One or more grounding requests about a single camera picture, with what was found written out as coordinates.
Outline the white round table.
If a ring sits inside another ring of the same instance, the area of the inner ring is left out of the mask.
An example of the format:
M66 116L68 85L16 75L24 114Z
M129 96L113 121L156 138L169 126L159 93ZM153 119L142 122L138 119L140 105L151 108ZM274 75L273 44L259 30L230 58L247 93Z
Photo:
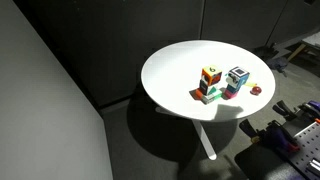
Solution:
M199 87L202 68L208 65L222 70L220 88L227 86L228 71L239 66L250 73L248 82L257 84L262 93L255 96L244 85L232 99L219 98L209 104L194 99L191 92ZM238 46L209 40L184 41L158 50L143 65L141 81L160 107L184 118L211 122L249 116L265 107L275 92L273 73L259 57Z

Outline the white table leg base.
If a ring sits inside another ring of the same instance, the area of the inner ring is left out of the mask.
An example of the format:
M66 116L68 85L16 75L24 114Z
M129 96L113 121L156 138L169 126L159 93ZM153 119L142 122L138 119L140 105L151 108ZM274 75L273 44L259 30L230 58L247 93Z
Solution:
M168 110L166 110L166 109L164 109L162 107L159 107L159 106L155 108L155 111L158 112L158 113L162 113L162 114L178 116L178 115L176 115L176 114L174 114L174 113L172 113L172 112L170 112L170 111L168 111ZM191 120L192 120L193 126L194 126L194 128L195 128L195 130L196 130L196 132L198 134L198 137L199 137L199 139L200 139L200 141L202 143L202 146L203 146L208 158L210 160L216 160L217 159L217 154L216 154L216 152L215 152L215 150L214 150L214 148L213 148L213 146L212 146L212 144L211 144L211 142L210 142L210 140L209 140L209 138L208 138L203 126L202 126L202 124L198 120L193 120L193 119L191 119Z

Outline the red toy ball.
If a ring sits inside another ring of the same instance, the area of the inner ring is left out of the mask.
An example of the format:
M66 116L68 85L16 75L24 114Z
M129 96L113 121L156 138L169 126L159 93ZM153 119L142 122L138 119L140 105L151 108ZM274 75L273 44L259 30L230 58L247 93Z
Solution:
M250 91L252 95L259 95L261 92L262 89L259 86L254 86Z

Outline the yellow flat toy piece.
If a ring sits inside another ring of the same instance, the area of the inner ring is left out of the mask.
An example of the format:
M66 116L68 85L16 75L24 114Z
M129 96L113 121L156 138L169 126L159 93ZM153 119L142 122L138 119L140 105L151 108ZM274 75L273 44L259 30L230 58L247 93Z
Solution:
M244 85L245 85L245 86L248 86L248 87L254 87L254 86L257 86L257 83L254 83L254 82L246 82Z

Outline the perforated metal breadboard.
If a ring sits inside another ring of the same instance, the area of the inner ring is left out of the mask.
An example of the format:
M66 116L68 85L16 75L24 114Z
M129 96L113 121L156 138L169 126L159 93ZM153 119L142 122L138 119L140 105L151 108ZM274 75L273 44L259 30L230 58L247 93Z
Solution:
M307 180L320 180L320 124L315 122L294 136L300 150L289 157Z

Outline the wooden table corner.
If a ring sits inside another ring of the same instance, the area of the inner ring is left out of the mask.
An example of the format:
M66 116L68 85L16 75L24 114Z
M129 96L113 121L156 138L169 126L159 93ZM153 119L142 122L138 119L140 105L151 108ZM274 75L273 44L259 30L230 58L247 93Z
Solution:
M300 45L290 54L287 60L292 60L295 56L297 56L301 51L303 51L307 47L312 47L316 49L320 48L320 31L302 39L300 41Z

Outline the pink toy cube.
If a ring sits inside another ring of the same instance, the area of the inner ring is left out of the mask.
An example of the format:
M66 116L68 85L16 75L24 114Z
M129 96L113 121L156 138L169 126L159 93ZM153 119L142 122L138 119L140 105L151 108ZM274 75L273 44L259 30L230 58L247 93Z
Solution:
M232 93L232 92L229 91L228 89L225 89L225 91L224 91L224 96L225 96L226 98L228 98L228 99L232 99L232 98L236 97L237 94L238 94L238 91L235 92L235 93Z

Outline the dark bag on floor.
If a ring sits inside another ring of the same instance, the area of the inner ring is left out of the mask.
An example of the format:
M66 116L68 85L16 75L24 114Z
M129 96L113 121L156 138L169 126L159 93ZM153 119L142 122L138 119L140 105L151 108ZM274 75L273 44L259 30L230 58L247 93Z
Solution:
M285 68L288 66L288 60L285 57L278 57L275 59L269 59L266 64L270 69L277 70L286 76Z

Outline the green orange toy cube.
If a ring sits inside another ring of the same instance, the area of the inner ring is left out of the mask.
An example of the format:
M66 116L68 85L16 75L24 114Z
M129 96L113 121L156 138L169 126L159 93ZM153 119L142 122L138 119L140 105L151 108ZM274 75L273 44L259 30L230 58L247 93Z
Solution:
M196 96L204 103L204 104L209 104L212 101L215 101L219 99L222 96L222 91L217 89L215 92L213 92L210 95L204 95L200 89L196 90Z

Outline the grey partition panel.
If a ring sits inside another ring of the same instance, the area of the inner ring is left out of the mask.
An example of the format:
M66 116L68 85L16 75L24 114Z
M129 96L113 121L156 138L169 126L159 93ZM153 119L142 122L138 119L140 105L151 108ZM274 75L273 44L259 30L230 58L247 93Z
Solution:
M0 0L0 180L113 180L103 119L13 0Z

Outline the blue white toy cube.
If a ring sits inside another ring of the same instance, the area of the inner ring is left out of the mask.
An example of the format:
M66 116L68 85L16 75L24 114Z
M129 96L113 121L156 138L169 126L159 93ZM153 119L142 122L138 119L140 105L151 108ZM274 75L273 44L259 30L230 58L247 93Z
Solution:
M238 92L241 86L247 82L249 75L248 71L239 66L231 69L226 78L227 90L232 94Z

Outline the black clamp right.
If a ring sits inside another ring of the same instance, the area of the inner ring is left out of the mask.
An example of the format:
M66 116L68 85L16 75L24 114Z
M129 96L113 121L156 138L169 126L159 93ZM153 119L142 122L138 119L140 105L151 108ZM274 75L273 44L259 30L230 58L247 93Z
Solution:
M278 101L272 109L280 114L286 121L292 121L298 117L298 113L306 113L311 120L320 122L320 103L317 101L309 101L302 103L297 109L291 110L283 100Z

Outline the black white toy cube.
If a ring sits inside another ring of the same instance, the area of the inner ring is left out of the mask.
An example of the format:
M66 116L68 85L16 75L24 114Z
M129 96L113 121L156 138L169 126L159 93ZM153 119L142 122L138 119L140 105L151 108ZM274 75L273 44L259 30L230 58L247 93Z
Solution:
M202 92L202 94L203 94L203 95L206 95L206 96L219 92L219 89L217 88L216 85L210 85L210 86L208 86L208 85L207 85L207 82L204 81L204 80L201 80L201 81L200 81L199 89L200 89L200 91Z

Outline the black purple clamp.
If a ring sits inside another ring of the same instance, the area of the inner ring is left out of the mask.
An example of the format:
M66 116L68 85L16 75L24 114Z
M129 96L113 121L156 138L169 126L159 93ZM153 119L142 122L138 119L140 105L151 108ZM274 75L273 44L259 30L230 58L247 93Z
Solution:
M268 123L263 130L254 129L248 119L239 124L239 128L251 139L268 148L281 149L287 153L297 152L300 147L289 132L276 120Z

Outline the orange yellow toy cube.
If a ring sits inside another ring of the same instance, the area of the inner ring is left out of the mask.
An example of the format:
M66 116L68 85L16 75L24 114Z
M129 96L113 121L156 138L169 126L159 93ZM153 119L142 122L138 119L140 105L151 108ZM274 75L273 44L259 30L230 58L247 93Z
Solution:
M202 69L201 79L208 85L215 85L221 80L222 71L215 65L209 65Z

